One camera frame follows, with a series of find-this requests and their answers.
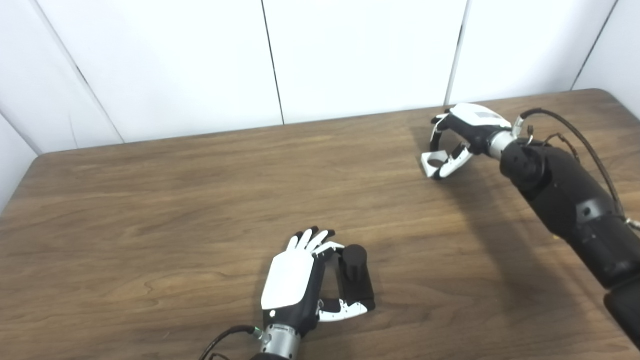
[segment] black cylinder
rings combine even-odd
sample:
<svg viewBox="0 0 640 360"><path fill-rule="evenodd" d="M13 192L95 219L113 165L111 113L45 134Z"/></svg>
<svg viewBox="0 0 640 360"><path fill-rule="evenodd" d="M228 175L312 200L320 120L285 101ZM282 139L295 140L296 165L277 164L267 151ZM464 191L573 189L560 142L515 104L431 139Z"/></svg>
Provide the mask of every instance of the black cylinder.
<svg viewBox="0 0 640 360"><path fill-rule="evenodd" d="M351 282L361 281L367 271L367 251L360 245L349 245L342 252L344 275Z"/></svg>

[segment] white wall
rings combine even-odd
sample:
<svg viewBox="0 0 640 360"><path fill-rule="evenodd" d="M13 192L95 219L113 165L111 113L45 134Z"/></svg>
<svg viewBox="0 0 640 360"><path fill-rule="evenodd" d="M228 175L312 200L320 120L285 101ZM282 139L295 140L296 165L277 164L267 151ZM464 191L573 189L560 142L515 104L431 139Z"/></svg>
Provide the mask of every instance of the white wall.
<svg viewBox="0 0 640 360"><path fill-rule="evenodd" d="M601 88L640 118L640 1L620 0L574 89Z"/></svg>
<svg viewBox="0 0 640 360"><path fill-rule="evenodd" d="M614 3L473 0L450 103L569 91Z"/></svg>
<svg viewBox="0 0 640 360"><path fill-rule="evenodd" d="M465 0L265 0L285 123L442 105Z"/></svg>
<svg viewBox="0 0 640 360"><path fill-rule="evenodd" d="M259 0L39 0L126 142L282 124Z"/></svg>
<svg viewBox="0 0 640 360"><path fill-rule="evenodd" d="M36 153L0 115L0 213L35 158Z"/></svg>
<svg viewBox="0 0 640 360"><path fill-rule="evenodd" d="M121 142L85 86L33 3L0 1L0 113L34 147Z"/></svg>

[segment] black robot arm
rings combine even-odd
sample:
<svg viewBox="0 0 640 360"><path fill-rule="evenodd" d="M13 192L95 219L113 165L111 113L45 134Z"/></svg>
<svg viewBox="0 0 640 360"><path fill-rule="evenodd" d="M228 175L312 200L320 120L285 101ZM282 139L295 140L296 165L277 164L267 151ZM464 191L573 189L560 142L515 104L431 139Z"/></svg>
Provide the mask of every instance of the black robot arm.
<svg viewBox="0 0 640 360"><path fill-rule="evenodd" d="M609 193L580 165L575 148L566 139L563 141L575 157L549 146L553 136L545 142L534 140L532 128L528 138L520 138L525 119L534 114L555 118L584 144L603 174ZM626 219L611 178L580 131L552 111L525 111L511 125L494 111L475 104L458 104L432 123L431 152L422 155L427 176L443 180L471 155L485 154L500 161L502 174L518 188L547 229L564 239L609 290L605 306L640 348L640 240L629 227L638 225ZM452 154L438 147L446 130L464 139ZM442 165L433 166L434 160Z"/></svg>
<svg viewBox="0 0 640 360"><path fill-rule="evenodd" d="M612 197L573 156L543 143L512 142L500 171L610 291L605 306L640 348L640 240Z"/></svg>

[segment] wood grain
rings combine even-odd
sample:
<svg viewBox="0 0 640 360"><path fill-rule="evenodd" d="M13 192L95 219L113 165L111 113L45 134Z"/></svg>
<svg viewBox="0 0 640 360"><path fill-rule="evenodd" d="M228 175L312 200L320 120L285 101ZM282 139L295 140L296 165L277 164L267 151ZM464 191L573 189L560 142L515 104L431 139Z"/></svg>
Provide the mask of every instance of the wood grain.
<svg viewBox="0 0 640 360"><path fill-rule="evenodd" d="M509 120L564 115L640 217L640 124L609 94L484 104ZM638 357L497 162L425 178L419 155L442 110L39 157L0 218L0 358L196 359L227 327L261 325L270 261L311 225L368 250L378 308L321 324L301 359ZM538 138L567 133L534 119ZM256 345L238 335L218 350L248 359Z"/></svg>

